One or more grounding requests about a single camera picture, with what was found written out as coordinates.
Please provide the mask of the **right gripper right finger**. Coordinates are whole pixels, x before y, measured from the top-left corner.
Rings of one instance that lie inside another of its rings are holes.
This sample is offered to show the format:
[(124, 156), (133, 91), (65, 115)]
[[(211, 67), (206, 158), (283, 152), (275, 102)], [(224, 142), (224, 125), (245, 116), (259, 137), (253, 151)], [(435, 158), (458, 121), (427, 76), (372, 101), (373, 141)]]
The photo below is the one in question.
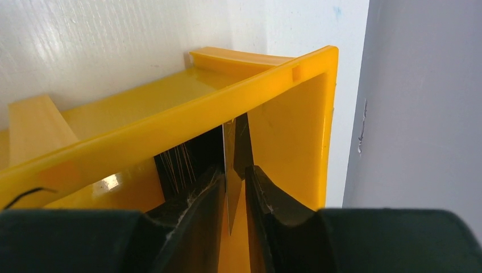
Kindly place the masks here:
[(309, 209), (245, 171), (252, 272), (480, 272), (481, 247), (436, 209)]

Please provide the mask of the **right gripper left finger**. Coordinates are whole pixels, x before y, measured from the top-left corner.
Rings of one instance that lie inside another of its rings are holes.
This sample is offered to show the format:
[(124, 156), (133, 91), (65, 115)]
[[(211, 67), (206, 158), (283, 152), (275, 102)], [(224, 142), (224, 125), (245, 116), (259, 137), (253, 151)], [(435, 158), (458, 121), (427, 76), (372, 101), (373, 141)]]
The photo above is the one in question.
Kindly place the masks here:
[(2, 272), (217, 272), (225, 177), (215, 166), (144, 213), (7, 209)]

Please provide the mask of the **thin card seen edge-on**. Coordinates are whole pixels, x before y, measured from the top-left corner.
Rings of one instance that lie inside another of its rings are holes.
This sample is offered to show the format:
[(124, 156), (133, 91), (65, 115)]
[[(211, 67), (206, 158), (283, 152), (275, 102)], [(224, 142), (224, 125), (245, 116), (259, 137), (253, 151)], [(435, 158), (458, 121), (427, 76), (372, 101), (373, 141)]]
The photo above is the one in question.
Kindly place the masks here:
[(227, 121), (222, 125), (223, 153), (225, 165), (227, 222), (229, 235), (232, 234), (242, 180), (234, 168), (236, 119)]

